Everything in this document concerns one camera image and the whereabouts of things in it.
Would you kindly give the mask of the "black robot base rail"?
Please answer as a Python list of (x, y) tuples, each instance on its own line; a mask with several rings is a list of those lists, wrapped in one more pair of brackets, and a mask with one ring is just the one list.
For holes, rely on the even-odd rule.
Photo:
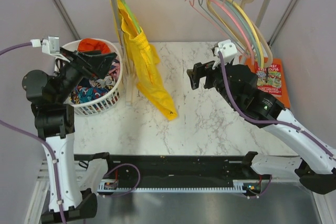
[(116, 179), (122, 187), (205, 187), (231, 186), (268, 181), (270, 175), (259, 175), (242, 165), (243, 156), (172, 156), (110, 155), (108, 169), (117, 165), (106, 179)]

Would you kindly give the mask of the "green hanger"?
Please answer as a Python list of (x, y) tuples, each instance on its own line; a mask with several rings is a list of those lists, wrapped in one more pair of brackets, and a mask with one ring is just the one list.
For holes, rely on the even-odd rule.
[(132, 23), (133, 25), (135, 26), (136, 28), (136, 32), (137, 34), (140, 34), (141, 33), (141, 27), (135, 17), (135, 15), (133, 14), (133, 12), (131, 11), (130, 7), (128, 6), (128, 4), (126, 3), (125, 0), (120, 0), (120, 2), (123, 4), (126, 12), (128, 13), (128, 15), (130, 16), (131, 20), (132, 20)]

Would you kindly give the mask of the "yellow shorts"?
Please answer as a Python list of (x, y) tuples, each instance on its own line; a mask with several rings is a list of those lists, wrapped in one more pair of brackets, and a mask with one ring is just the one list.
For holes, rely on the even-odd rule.
[(117, 0), (121, 30), (128, 59), (133, 62), (137, 76), (137, 89), (169, 120), (178, 117), (173, 98), (164, 87), (157, 68), (160, 57), (156, 48), (149, 43), (142, 27), (137, 34), (132, 20), (120, 0)]

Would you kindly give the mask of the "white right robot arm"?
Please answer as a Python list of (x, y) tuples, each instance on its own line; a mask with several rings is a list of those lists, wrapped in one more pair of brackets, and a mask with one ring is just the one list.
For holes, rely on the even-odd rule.
[(245, 121), (282, 140), (296, 153), (284, 157), (248, 152), (240, 166), (245, 178), (258, 174), (294, 179), (321, 195), (335, 190), (335, 150), (305, 129), (273, 95), (259, 90), (258, 77), (248, 66), (199, 62), (186, 73), (193, 90), (205, 78), (205, 89), (214, 88)]

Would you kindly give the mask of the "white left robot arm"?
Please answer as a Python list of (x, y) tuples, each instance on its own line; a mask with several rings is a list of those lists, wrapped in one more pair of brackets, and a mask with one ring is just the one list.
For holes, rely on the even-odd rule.
[(74, 157), (75, 112), (65, 101), (83, 78), (102, 79), (118, 56), (115, 52), (69, 51), (60, 53), (69, 59), (56, 76), (32, 70), (22, 80), (26, 98), (31, 102), (35, 128), (44, 146), (50, 182), (49, 210), (42, 223), (93, 218), (97, 214), (96, 189), (102, 178), (111, 178), (115, 165), (108, 153), (94, 154), (82, 185), (77, 182)]

